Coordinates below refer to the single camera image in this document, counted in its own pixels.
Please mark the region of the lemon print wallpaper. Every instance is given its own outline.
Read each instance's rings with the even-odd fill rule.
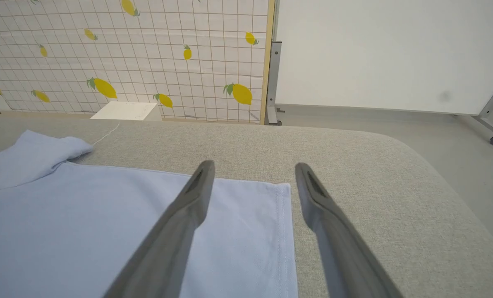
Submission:
[[[0,0],[10,108],[260,123],[269,0]]]

